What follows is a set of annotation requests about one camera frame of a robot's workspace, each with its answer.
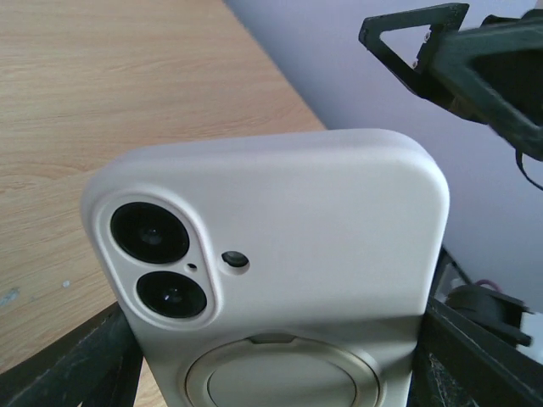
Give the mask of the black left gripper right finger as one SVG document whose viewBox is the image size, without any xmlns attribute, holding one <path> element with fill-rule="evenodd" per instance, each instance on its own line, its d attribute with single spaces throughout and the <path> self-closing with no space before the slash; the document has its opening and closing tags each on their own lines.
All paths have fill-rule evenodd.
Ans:
<svg viewBox="0 0 543 407">
<path fill-rule="evenodd" d="M 410 406 L 541 406 L 542 365 L 435 298 L 428 300 Z"/>
</svg>

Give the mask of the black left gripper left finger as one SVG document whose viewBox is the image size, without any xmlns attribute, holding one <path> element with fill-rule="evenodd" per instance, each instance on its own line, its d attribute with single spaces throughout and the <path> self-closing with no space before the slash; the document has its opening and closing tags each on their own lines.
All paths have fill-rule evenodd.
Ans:
<svg viewBox="0 0 543 407">
<path fill-rule="evenodd" d="M 1 374 L 2 406 L 133 406 L 143 353 L 107 308 Z"/>
</svg>

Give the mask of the black phone from white case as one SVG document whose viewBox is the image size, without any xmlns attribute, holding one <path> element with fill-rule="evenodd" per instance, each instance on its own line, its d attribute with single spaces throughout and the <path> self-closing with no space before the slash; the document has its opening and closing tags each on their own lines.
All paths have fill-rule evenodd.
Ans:
<svg viewBox="0 0 543 407">
<path fill-rule="evenodd" d="M 176 213 L 156 203 L 124 203 L 112 214 L 109 230 L 126 256 L 149 267 L 135 283 L 144 308 L 172 320 L 194 320 L 213 310 L 199 241 Z"/>
</svg>

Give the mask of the white phone case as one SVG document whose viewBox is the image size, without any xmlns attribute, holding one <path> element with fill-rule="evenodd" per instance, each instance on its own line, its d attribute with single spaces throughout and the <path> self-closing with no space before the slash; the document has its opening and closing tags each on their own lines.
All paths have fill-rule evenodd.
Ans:
<svg viewBox="0 0 543 407">
<path fill-rule="evenodd" d="M 152 313 L 109 223 L 158 204 L 191 227 L 215 306 Z M 139 148 L 81 197 L 85 232 L 169 406 L 404 406 L 450 207 L 434 159 L 355 129 Z"/>
</svg>

